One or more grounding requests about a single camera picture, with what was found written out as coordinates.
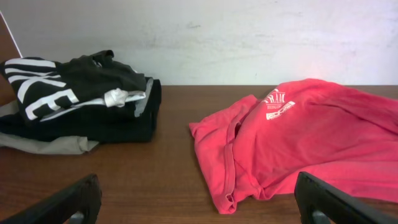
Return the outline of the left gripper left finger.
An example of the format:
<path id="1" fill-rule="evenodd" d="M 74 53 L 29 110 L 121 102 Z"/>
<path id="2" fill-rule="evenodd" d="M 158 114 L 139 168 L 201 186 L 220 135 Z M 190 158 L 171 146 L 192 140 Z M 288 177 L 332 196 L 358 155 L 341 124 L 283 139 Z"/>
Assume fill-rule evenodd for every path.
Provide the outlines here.
<path id="1" fill-rule="evenodd" d="M 90 174 L 2 220 L 2 224 L 88 223 L 95 224 L 101 208 L 102 191 L 98 176 Z"/>

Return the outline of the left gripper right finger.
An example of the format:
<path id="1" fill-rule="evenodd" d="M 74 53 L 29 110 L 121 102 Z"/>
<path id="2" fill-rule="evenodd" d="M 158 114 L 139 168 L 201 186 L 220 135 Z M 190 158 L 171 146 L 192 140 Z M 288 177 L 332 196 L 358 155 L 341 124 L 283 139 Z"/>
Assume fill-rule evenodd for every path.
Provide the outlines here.
<path id="1" fill-rule="evenodd" d="M 397 224 L 397 219 L 360 202 L 308 172 L 294 189 L 302 224 Z"/>

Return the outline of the red printed t-shirt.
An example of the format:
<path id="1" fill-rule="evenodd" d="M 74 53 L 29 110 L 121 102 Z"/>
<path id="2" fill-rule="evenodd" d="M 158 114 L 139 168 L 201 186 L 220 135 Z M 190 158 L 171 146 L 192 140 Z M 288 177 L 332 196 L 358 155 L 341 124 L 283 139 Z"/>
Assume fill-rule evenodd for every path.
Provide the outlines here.
<path id="1" fill-rule="evenodd" d="M 308 172 L 354 197 L 397 201 L 397 100 L 337 83 L 282 83 L 190 123 L 213 203 L 291 194 Z"/>

